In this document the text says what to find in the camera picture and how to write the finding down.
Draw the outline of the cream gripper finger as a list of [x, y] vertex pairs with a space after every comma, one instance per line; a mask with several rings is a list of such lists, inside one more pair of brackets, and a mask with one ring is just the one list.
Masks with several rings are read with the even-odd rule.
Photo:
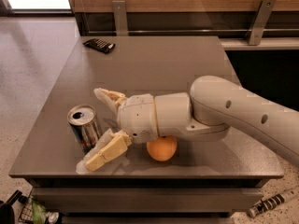
[[115, 115], [118, 114], [118, 108], [127, 100], [127, 97], [118, 91], [97, 88], [93, 93]]
[[76, 172], [86, 175], [98, 170], [125, 153], [132, 143], [132, 138], [123, 130], [117, 133], [113, 133], [111, 129], [106, 130], [95, 147], [77, 164]]

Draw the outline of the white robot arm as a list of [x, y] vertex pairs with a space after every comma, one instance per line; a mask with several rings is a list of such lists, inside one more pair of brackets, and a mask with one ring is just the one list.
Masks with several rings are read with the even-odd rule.
[[94, 94], [117, 116], [120, 130], [108, 130], [100, 137], [77, 164], [76, 172], [81, 175], [117, 159], [132, 144], [145, 143], [153, 159], [168, 161], [180, 139], [219, 140], [231, 127], [291, 164], [299, 164], [299, 113], [224, 78], [199, 77], [188, 93], [126, 97], [98, 88]]

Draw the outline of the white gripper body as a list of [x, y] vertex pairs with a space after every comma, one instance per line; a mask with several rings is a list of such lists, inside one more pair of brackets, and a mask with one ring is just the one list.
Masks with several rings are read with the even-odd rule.
[[117, 122], [135, 144], [156, 140], [158, 132], [153, 96], [142, 94], [128, 98], [118, 109]]

